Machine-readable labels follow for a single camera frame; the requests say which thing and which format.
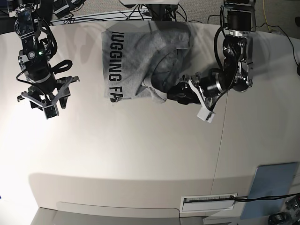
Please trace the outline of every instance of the metal vent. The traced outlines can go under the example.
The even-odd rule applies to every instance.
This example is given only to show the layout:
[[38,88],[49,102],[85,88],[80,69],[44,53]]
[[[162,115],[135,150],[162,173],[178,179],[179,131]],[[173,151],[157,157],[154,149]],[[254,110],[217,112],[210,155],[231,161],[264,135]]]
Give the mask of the metal vent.
[[232,210],[234,200],[231,195],[236,197],[238,194],[184,196],[181,198],[180,213]]

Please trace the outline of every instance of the gray carpet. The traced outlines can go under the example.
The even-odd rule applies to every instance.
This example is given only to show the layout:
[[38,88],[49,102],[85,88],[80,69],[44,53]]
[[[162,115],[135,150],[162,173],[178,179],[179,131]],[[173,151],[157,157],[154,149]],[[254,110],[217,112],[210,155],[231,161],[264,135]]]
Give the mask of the gray carpet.
[[[199,20],[207,23],[207,18],[212,14],[219,14],[222,0],[181,0],[180,4],[187,13],[188,20]],[[110,12],[126,9],[119,0],[87,0],[81,10],[75,15],[86,15],[99,12]],[[270,25],[279,25],[287,35],[300,39],[300,28],[295,24],[295,17],[300,16],[300,0],[265,0],[265,11]],[[256,0],[256,23],[265,22],[263,15],[263,0]],[[219,19],[212,17],[210,23],[219,24]],[[258,28],[268,31],[266,26]]]

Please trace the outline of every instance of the gray t-shirt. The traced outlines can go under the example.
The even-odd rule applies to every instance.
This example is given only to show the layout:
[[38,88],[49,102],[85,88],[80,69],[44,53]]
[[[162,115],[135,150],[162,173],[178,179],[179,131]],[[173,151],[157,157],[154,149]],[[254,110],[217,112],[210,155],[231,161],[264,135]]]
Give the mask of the gray t-shirt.
[[179,78],[189,38],[188,31],[178,29],[102,33],[105,97],[165,102]]

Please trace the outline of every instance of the table surface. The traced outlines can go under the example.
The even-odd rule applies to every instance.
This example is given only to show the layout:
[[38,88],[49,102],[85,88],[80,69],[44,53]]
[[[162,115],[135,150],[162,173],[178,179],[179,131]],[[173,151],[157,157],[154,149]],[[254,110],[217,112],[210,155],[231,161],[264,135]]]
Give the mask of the table surface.
[[[149,32],[175,23],[93,22],[52,28],[59,49],[51,65],[79,76],[60,116],[45,120],[16,97],[27,85],[15,80],[22,49],[16,34],[0,35],[1,196],[28,207],[56,209],[56,202],[132,208],[179,208],[182,196],[247,195],[259,165],[300,161],[300,78],[283,36],[254,36],[254,85],[230,91],[211,124],[197,105],[136,99],[112,104],[104,96],[101,32]],[[189,23],[193,47],[185,74],[215,64],[217,26]],[[300,41],[292,39],[297,53]],[[239,217],[206,213],[207,223]]]

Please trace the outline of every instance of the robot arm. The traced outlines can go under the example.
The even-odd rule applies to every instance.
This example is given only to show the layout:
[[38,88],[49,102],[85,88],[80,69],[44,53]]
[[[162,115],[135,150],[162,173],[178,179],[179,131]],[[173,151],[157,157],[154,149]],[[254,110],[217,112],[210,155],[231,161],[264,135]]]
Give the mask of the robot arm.
[[[79,80],[78,77],[55,78],[55,74],[65,72],[72,67],[72,61],[64,60],[51,67],[49,61],[57,52],[57,42],[47,22],[35,11],[40,0],[9,1],[9,14],[15,15],[15,32],[20,37],[23,49],[19,53],[19,65],[22,72],[17,80],[30,84],[28,92],[22,92],[18,101],[28,99],[31,108],[42,110],[46,118],[59,115],[57,102],[62,109],[66,108],[70,96],[69,84]],[[46,38],[39,40],[41,33]],[[19,79],[25,74],[26,81]]]
[[[168,92],[168,99],[181,104],[201,104],[198,117],[211,122],[218,100],[230,89],[238,92],[252,87],[252,37],[256,31],[255,0],[224,0],[221,7],[221,26],[214,38],[214,51],[219,68],[209,70],[208,75],[197,73],[184,76]],[[218,36],[223,33],[223,64],[218,56]]]

